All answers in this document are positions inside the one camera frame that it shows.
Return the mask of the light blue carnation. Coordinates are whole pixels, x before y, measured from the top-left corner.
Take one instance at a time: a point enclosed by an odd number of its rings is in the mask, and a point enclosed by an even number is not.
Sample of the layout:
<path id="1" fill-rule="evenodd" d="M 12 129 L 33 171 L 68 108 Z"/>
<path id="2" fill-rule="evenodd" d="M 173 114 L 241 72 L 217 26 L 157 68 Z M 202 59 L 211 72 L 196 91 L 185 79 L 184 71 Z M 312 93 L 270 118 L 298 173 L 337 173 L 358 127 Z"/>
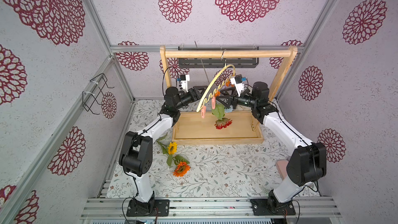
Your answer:
<path id="1" fill-rule="evenodd" d="M 233 106 L 225 107 L 224 112 L 225 113 L 231 113 L 234 110 Z"/>

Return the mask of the pink clothes peg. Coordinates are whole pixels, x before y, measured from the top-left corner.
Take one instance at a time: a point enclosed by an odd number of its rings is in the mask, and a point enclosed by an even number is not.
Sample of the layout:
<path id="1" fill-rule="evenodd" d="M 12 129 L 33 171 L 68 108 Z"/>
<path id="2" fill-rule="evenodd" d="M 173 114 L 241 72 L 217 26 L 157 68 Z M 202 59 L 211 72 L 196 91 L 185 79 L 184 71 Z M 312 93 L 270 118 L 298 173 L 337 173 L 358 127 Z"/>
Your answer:
<path id="1" fill-rule="evenodd" d="M 204 119 L 206 116 L 206 106 L 202 106 L 201 108 L 201 117 Z"/>

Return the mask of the orange artificial flower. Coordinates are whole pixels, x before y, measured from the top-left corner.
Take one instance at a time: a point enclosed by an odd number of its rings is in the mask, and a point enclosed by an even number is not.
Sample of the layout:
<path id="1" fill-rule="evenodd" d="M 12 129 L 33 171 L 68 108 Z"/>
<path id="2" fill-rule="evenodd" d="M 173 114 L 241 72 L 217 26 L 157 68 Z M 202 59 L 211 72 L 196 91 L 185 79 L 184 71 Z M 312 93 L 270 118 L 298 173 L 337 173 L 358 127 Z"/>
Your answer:
<path id="1" fill-rule="evenodd" d="M 172 167 L 172 164 L 176 166 L 173 172 L 175 177 L 182 177 L 191 169 L 189 166 L 190 162 L 181 155 L 168 155 L 166 163 L 170 168 Z"/>

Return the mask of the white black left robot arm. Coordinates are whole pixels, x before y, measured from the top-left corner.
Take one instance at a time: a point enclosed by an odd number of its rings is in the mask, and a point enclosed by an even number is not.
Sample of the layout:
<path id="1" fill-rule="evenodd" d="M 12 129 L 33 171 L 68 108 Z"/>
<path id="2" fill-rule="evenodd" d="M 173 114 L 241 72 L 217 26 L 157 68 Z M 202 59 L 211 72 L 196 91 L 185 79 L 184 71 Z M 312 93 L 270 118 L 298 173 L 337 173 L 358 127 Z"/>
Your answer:
<path id="1" fill-rule="evenodd" d="M 199 101 L 205 90 L 205 86 L 194 86 L 187 92 L 180 91 L 176 87 L 167 88 L 157 118 L 142 130 L 129 131 L 125 135 L 119 165 L 126 175 L 132 177 L 137 188 L 134 199 L 138 202 L 149 203 L 154 198 L 148 175 L 153 160 L 153 143 L 177 123 L 180 109 Z"/>

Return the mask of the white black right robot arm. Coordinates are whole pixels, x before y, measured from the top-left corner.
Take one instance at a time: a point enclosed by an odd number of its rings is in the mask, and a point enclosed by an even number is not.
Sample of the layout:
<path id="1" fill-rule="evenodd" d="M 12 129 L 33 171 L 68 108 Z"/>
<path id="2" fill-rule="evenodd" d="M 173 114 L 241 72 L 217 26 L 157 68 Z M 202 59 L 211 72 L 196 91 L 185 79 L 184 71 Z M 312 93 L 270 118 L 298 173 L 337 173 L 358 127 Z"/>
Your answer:
<path id="1" fill-rule="evenodd" d="M 292 201 L 311 183 L 326 176 L 326 147 L 315 143 L 296 130 L 269 99 L 269 88 L 264 82 L 254 83 L 251 89 L 234 87 L 221 89 L 216 99 L 226 108 L 245 106 L 260 124 L 270 129 L 290 152 L 287 177 L 268 194 L 269 205 Z"/>

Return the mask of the wooden clothes rack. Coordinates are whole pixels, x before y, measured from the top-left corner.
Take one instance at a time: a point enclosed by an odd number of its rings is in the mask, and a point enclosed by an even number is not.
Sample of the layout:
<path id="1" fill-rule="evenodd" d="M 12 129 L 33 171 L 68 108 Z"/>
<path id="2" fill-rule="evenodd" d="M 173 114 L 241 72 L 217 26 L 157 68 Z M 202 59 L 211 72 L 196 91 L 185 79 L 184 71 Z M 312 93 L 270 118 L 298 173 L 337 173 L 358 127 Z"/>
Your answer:
<path id="1" fill-rule="evenodd" d="M 167 50 L 160 47 L 162 67 L 167 89 L 162 119 L 173 125 L 172 141 L 182 145 L 261 144 L 264 141 L 261 125 L 270 128 L 288 147 L 298 139 L 278 117 L 272 105 L 276 92 L 284 80 L 294 58 L 297 46 L 287 50 Z M 246 88 L 244 80 L 236 74 L 234 64 L 225 64 L 208 86 L 183 86 L 179 90 L 171 85 L 169 58 L 243 59 L 282 57 L 283 62 L 270 86 L 256 82 Z"/>

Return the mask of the pink box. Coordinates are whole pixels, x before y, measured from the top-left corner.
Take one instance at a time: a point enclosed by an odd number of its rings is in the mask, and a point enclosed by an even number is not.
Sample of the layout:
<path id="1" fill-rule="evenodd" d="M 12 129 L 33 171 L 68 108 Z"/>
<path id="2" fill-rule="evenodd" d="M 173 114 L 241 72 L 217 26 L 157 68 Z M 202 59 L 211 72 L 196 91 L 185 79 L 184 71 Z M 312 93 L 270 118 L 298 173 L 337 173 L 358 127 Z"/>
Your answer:
<path id="1" fill-rule="evenodd" d="M 289 163 L 288 160 L 278 160 L 276 162 L 276 168 L 282 180 L 284 180 L 288 176 L 287 173 L 288 163 Z"/>

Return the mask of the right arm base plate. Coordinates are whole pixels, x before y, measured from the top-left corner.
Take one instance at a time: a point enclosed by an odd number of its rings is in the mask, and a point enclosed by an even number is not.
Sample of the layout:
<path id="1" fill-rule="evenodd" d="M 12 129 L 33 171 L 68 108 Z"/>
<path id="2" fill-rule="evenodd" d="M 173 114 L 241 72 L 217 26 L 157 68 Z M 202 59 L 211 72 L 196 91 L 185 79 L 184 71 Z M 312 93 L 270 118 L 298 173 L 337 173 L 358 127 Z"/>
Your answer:
<path id="1" fill-rule="evenodd" d="M 253 213 L 255 216 L 294 216 L 296 211 L 292 201 L 279 203 L 271 199 L 251 199 Z"/>

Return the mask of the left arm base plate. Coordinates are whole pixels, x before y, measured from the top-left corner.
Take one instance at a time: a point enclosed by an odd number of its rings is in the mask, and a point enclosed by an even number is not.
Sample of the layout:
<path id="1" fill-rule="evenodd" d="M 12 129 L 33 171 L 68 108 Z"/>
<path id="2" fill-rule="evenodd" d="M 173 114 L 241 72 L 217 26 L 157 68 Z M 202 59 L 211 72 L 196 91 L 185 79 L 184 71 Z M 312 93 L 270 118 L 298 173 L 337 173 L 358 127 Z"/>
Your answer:
<path id="1" fill-rule="evenodd" d="M 148 203 L 133 199 L 127 207 L 127 217 L 167 217 L 170 210 L 170 200 L 151 199 Z"/>

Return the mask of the aluminium front rail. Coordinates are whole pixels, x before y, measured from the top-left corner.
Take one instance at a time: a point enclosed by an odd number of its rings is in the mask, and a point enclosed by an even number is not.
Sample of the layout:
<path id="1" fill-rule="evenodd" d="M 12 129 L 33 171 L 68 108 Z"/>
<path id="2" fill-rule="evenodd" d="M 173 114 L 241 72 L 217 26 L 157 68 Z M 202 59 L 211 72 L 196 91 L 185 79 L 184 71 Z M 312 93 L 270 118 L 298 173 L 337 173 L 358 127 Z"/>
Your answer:
<path id="1" fill-rule="evenodd" d="M 265 208 L 264 198 L 157 198 L 160 219 L 205 218 L 340 218 L 332 197 L 297 197 L 288 209 L 275 215 Z M 129 201 L 121 198 L 90 198 L 80 216 L 85 222 L 95 219 L 127 219 Z"/>

